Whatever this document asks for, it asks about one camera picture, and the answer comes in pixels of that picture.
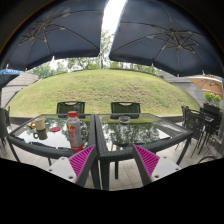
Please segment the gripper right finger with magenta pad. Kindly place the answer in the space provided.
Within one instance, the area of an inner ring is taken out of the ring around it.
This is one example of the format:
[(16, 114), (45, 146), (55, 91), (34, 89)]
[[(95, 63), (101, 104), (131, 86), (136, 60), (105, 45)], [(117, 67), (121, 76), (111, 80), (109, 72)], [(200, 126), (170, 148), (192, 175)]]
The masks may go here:
[(143, 185), (148, 185), (180, 170), (180, 167), (168, 157), (160, 157), (141, 146), (135, 145), (132, 154)]

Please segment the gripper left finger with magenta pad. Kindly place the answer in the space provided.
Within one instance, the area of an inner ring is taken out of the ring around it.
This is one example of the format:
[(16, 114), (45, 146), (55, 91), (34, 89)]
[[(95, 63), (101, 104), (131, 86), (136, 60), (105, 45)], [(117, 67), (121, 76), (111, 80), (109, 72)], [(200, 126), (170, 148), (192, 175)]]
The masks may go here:
[(69, 158), (60, 157), (47, 171), (78, 186), (84, 187), (95, 158), (96, 149), (92, 145)]

